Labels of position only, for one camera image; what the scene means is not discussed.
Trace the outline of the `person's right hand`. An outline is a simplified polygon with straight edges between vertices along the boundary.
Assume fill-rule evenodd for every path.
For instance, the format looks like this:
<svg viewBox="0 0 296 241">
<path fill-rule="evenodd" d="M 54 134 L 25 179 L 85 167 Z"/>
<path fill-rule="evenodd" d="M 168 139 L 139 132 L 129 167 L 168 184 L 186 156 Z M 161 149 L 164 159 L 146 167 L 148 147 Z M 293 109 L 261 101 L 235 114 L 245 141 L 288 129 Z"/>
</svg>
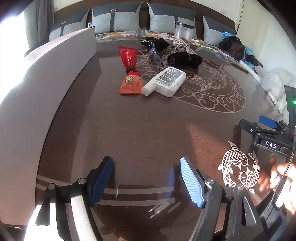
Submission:
<svg viewBox="0 0 296 241">
<path fill-rule="evenodd" d="M 259 175 L 258 184 L 260 192 L 273 190 L 279 202 L 292 215 L 295 213 L 295 161 L 277 163 L 276 155 L 273 154 L 269 162 L 272 164 L 270 172 L 262 172 Z"/>
</svg>

